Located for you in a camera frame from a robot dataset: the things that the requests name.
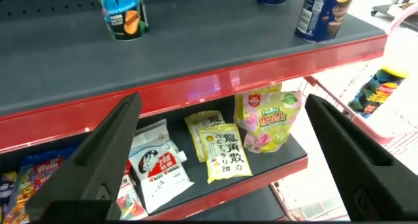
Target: store shelf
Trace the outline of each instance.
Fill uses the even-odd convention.
[[[202,210],[207,210],[262,188],[308,166],[306,152],[291,136],[282,148],[275,153],[258,154],[246,150],[253,176],[217,180],[208,184],[206,163],[200,163],[197,159],[193,141],[184,118],[203,110],[220,110],[225,122],[232,123],[233,106],[234,98],[226,97],[139,120],[138,127],[143,127],[157,120],[167,119],[170,139],[176,143],[180,150],[185,152],[187,161],[183,163],[183,166],[190,180],[195,183],[154,213],[151,213],[148,219],[185,219]],[[244,130],[240,131],[242,141],[244,141],[245,134]],[[144,203],[140,185],[137,191],[142,199],[142,203]]]
[[[302,2],[154,3],[131,42],[100,10],[3,22],[0,153],[90,131],[133,91],[145,117],[383,54],[384,32],[350,15],[332,42],[295,38]]]
[[[276,221],[285,217],[270,186],[195,214],[188,221]]]

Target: gray shelf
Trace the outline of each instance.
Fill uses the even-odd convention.
[[[141,128],[158,120],[167,119],[170,139],[177,145],[180,150],[184,151],[186,154],[187,161],[183,163],[183,166],[190,180],[195,183],[190,188],[186,189],[183,193],[174,197],[170,202],[162,205],[150,215],[158,214],[159,212],[175,208],[176,206],[186,202],[193,202],[194,199],[203,197],[216,191],[221,191],[226,187],[239,184],[240,182],[252,178],[248,176],[237,177],[224,180],[216,180],[211,184],[208,184],[208,169],[206,167],[206,163],[200,163],[197,159],[190,132],[184,122],[185,117],[203,110],[219,110],[222,113],[225,122],[232,123],[234,112],[234,97],[226,97],[207,103],[201,103],[195,106],[189,106],[187,108],[140,119],[138,121],[138,128]],[[240,130],[242,142],[244,141],[245,135],[245,130]],[[299,143],[292,136],[290,136],[289,140],[277,152],[260,154],[252,153],[246,150],[246,156],[254,177],[274,170],[275,168],[287,165],[298,159],[302,159],[303,157],[306,157],[306,152],[299,145]],[[144,204],[140,182],[137,180],[135,175],[133,175],[133,178],[137,181],[137,192],[140,195],[142,203]]]
[[[275,221],[285,216],[270,186],[187,218],[187,221]]]
[[[335,41],[304,42],[302,2],[152,3],[150,33],[131,42],[110,39],[100,9],[2,22],[0,116],[384,34],[347,16]]]

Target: yellow package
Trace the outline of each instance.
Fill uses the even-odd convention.
[[[276,152],[290,135],[303,102],[299,91],[245,94],[243,104],[247,135],[244,147],[256,153]]]
[[[249,94],[262,94],[262,93],[271,93],[271,92],[280,92],[281,90],[281,83],[279,84],[273,84],[271,86],[267,86],[264,88],[259,89],[253,89],[251,91],[245,92],[245,93],[239,93],[235,95],[235,106],[234,106],[234,122],[239,126],[240,128],[245,129],[244,125],[244,111],[243,111],[243,100],[244,95]]]
[[[238,176],[253,176],[234,123],[200,129],[199,134],[208,158],[208,183]]]
[[[199,136],[199,129],[212,127],[225,123],[223,121],[221,112],[217,110],[209,110],[192,114],[184,118],[187,127],[189,128],[193,143],[195,145],[197,158],[200,162],[206,161],[204,148],[202,146],[201,138]]]

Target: candy bag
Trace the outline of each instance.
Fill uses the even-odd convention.
[[[16,182],[18,174],[16,172],[8,172],[2,175],[0,180],[0,223],[3,217],[7,214],[7,206],[10,196],[13,192],[14,183]]]
[[[25,203],[75,149],[76,147],[52,150],[22,159],[22,166],[10,197],[9,211],[4,218],[4,224],[29,222],[29,216],[25,213]]]
[[[280,92],[280,90],[281,90],[281,83],[273,84],[271,86],[267,86],[264,88],[253,89],[246,93],[262,94],[262,93]],[[238,93],[235,95],[234,122],[237,124],[237,126],[239,126],[242,129],[245,129],[243,101],[247,101],[247,99],[244,99],[244,95],[246,93]]]
[[[131,164],[128,161],[116,201],[121,210],[121,220],[139,220],[148,216],[129,177],[130,169]]]
[[[217,110],[199,112],[186,117],[184,120],[193,139],[197,158],[199,159],[199,162],[205,162],[207,158],[204,156],[205,152],[199,136],[199,129],[224,124],[225,122],[223,121],[221,112]]]
[[[238,176],[253,176],[241,144],[240,132],[234,123],[200,129],[206,148],[208,183]]]
[[[182,162],[184,152],[170,140],[167,123],[157,123],[135,132],[129,162],[137,174],[148,213],[179,195],[191,185]]]
[[[299,91],[244,95],[244,147],[251,152],[276,152],[289,138],[290,128],[302,107]]]

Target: red shelf frame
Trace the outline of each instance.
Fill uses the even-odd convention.
[[[138,91],[141,118],[383,55],[386,35],[227,67],[0,117],[0,153],[94,130],[124,96]]]
[[[272,182],[282,179],[290,174],[308,167],[308,157],[293,161],[285,166],[265,172],[261,175],[248,178],[238,184],[230,185],[220,191],[216,191],[203,197],[191,200],[174,208],[165,210],[158,214],[149,216],[143,220],[169,220],[179,221],[189,216],[213,208],[229,200],[236,199],[242,195],[265,187]]]

